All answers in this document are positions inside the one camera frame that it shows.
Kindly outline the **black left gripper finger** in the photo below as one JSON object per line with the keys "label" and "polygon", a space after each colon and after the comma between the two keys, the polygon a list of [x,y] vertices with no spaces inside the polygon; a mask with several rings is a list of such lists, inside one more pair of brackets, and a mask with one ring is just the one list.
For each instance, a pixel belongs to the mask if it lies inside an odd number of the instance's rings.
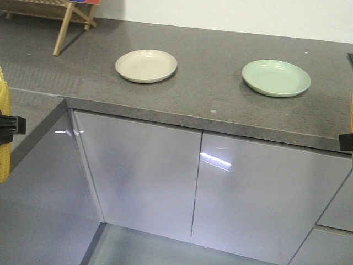
{"label": "black left gripper finger", "polygon": [[20,116],[8,116],[1,112],[1,142],[12,142],[13,135],[26,134],[26,119]]}

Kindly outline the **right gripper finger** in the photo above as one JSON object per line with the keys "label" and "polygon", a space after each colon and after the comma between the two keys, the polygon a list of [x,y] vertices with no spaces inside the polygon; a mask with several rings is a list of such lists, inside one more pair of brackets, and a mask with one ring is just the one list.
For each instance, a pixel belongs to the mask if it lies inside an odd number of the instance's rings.
{"label": "right gripper finger", "polygon": [[339,135],[339,145],[341,151],[352,151],[353,133]]}

